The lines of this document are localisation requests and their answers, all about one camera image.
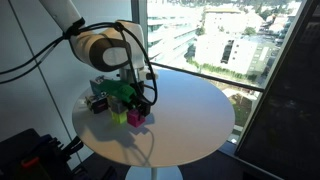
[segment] red block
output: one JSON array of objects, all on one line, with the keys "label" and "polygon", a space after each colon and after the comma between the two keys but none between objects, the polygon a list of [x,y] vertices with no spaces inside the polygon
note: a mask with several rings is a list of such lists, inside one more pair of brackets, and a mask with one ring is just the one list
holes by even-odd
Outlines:
[{"label": "red block", "polygon": [[138,110],[132,109],[127,112],[127,122],[133,127],[139,127],[145,121],[146,118],[142,116]]}]

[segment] rooftop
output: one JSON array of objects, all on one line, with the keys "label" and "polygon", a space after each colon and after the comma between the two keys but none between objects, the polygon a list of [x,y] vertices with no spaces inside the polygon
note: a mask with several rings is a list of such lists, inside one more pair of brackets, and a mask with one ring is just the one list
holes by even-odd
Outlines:
[{"label": "rooftop", "polygon": [[205,10],[206,13],[237,13],[240,14],[241,11],[235,8],[208,8]]},{"label": "rooftop", "polygon": [[249,41],[249,42],[254,42],[258,44],[273,44],[272,40],[266,39],[264,36],[260,35],[253,35],[253,36],[242,36],[241,39],[238,39],[240,41]]}]

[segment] cable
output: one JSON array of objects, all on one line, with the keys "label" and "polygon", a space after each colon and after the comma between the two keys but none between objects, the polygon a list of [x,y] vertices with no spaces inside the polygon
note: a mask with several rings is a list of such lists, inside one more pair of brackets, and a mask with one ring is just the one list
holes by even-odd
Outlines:
[{"label": "cable", "polygon": [[144,84],[143,87],[154,90],[153,87],[151,87],[151,86],[149,86],[149,85],[146,85],[146,84]]},{"label": "cable", "polygon": [[45,55],[43,55],[43,57],[40,59],[39,62],[37,62],[32,68],[30,68],[28,71],[20,74],[19,76],[16,76],[14,78],[11,78],[9,80],[6,80],[6,81],[1,81],[0,84],[6,84],[6,83],[9,83],[9,82],[12,82],[14,80],[17,80],[27,74],[29,74],[32,70],[34,70],[35,68],[37,68],[46,58],[47,56],[53,51],[53,49],[63,40],[63,38],[58,38],[59,40],[54,44],[54,45],[51,45],[51,47],[49,47],[50,49],[47,51],[47,53]]},{"label": "cable", "polygon": [[[121,36],[122,36],[122,39],[126,42],[126,37],[125,37],[125,35],[123,34],[123,32],[121,31],[121,29],[120,29],[120,31],[119,31],[119,33],[121,34]],[[142,93],[142,90],[140,89],[140,86],[138,85],[138,82],[137,82],[137,79],[136,79],[136,76],[135,76],[135,73],[134,73],[134,68],[133,68],[133,63],[132,63],[132,59],[131,59],[131,57],[129,56],[129,51],[128,51],[128,44],[126,44],[126,54],[127,54],[127,57],[128,57],[128,60],[129,60],[129,65],[130,65],[130,70],[131,70],[131,73],[132,73],[132,76],[133,76],[133,81],[134,81],[134,83],[137,85],[137,88],[138,88],[138,94],[140,95],[140,98],[142,98],[144,101],[146,101],[146,103],[147,104],[149,104],[149,105],[154,105],[155,103],[156,103],[156,101],[157,101],[157,91],[156,91],[156,84],[154,84],[154,86],[155,86],[155,98],[154,98],[154,100],[153,100],[153,102],[150,102],[144,95],[143,95],[143,93]],[[154,79],[154,74],[153,74],[153,71],[151,71],[151,69],[152,69],[152,67],[149,67],[150,68],[150,72],[151,72],[151,74],[152,74],[152,78]]]},{"label": "cable", "polygon": [[19,66],[17,66],[17,67],[14,67],[14,68],[12,68],[12,69],[9,69],[9,70],[6,70],[6,71],[2,71],[2,72],[0,72],[0,75],[1,74],[7,74],[7,73],[10,73],[10,72],[13,72],[13,71],[15,71],[15,70],[18,70],[18,69],[20,69],[20,68],[23,68],[23,67],[25,67],[26,65],[28,65],[28,64],[30,64],[33,60],[35,60],[37,57],[39,57],[44,51],[46,51],[47,49],[49,49],[51,46],[53,46],[53,45],[55,45],[57,42],[61,42],[61,39],[62,37],[59,37],[59,38],[57,38],[56,40],[54,40],[54,41],[52,41],[50,44],[48,44],[45,48],[43,48],[39,53],[37,53],[35,56],[33,56],[30,60],[28,60],[27,62],[25,62],[25,63],[23,63],[23,64],[21,64],[21,65],[19,65]]},{"label": "cable", "polygon": [[139,45],[139,47],[140,47],[140,49],[141,49],[141,51],[142,51],[142,53],[143,53],[143,55],[145,57],[145,62],[148,64],[149,70],[150,70],[151,75],[152,75],[152,82],[153,82],[154,93],[155,93],[155,98],[154,98],[153,102],[151,103],[151,105],[154,105],[156,103],[157,99],[158,99],[158,88],[157,88],[155,75],[154,75],[154,72],[153,72],[153,69],[152,69],[148,54],[144,50],[143,45],[138,40],[138,38],[131,31],[129,31],[127,28],[123,27],[123,29],[124,29],[125,32],[127,32],[137,42],[137,44]]},{"label": "cable", "polygon": [[157,98],[158,98],[158,91],[157,91],[157,84],[156,84],[156,80],[155,80],[155,75],[154,75],[154,72],[153,72],[153,69],[152,69],[152,66],[151,66],[151,63],[149,61],[149,57],[147,55],[147,53],[145,52],[142,44],[140,43],[140,41],[138,40],[138,38],[131,32],[129,31],[127,28],[125,28],[124,26],[122,26],[122,24],[120,24],[119,26],[119,23],[96,23],[96,24],[92,24],[90,26],[87,26],[87,27],[84,27],[84,28],[81,28],[79,29],[80,32],[86,32],[86,31],[91,31],[91,30],[96,30],[96,29],[101,29],[101,28],[108,28],[108,27],[113,27],[114,29],[116,29],[120,34],[121,34],[121,37],[123,39],[123,41],[127,42],[126,41],[126,38],[122,32],[122,30],[124,30],[125,32],[127,32],[135,41],[136,43],[139,45],[141,51],[143,52],[143,55],[144,55],[144,58],[145,58],[145,62],[147,63],[149,69],[150,69],[150,72],[151,72],[151,75],[152,75],[152,81],[153,81],[153,86],[154,88],[152,87],[148,87],[149,89],[152,89],[154,92],[155,92],[155,98],[153,100],[153,102],[150,102],[142,93],[142,90],[140,89],[140,86],[138,85],[138,82],[136,80],[136,76],[135,76],[135,73],[134,73],[134,68],[133,68],[133,63],[132,63],[132,59],[131,57],[129,56],[129,47],[128,45],[126,44],[126,54],[127,54],[127,58],[128,58],[128,61],[129,61],[129,65],[130,65],[130,71],[133,75],[133,80],[134,80],[134,83],[135,85],[137,86],[138,88],[138,94],[140,96],[140,98],[142,98],[142,100],[144,100],[146,103],[150,104],[150,105],[154,105],[157,101]]}]

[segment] white building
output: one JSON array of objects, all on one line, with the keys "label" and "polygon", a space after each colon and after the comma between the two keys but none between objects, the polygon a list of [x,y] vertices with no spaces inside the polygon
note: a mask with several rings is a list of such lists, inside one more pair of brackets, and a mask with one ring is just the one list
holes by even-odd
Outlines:
[{"label": "white building", "polygon": [[301,2],[292,1],[292,2],[288,3],[287,9],[292,10],[290,16],[296,16],[299,11],[300,6],[301,6]]},{"label": "white building", "polygon": [[242,33],[246,28],[245,14],[235,8],[208,8],[205,10],[204,28],[207,34],[221,31]]},{"label": "white building", "polygon": [[148,4],[148,54],[162,64],[185,62],[184,55],[196,37],[201,9]]},{"label": "white building", "polygon": [[258,32],[264,22],[256,13],[245,14],[237,8],[208,8],[205,14],[204,27],[207,34],[226,32],[237,37],[246,27],[252,27]]},{"label": "white building", "polygon": [[210,64],[247,75],[259,76],[263,73],[275,46],[260,37],[228,39],[230,36],[222,34],[216,35],[216,39],[212,38],[214,36],[200,37],[195,55],[199,64]]},{"label": "white building", "polygon": [[269,27],[269,31],[274,34],[279,34],[285,28],[288,20],[289,16],[287,15],[275,17],[273,24]]}]

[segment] table base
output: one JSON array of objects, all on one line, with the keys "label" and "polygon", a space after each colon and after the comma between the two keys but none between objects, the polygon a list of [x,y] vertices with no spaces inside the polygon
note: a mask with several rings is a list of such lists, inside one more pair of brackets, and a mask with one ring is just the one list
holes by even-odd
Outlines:
[{"label": "table base", "polygon": [[131,166],[126,180],[182,180],[182,174],[178,166],[164,168],[143,168]]}]

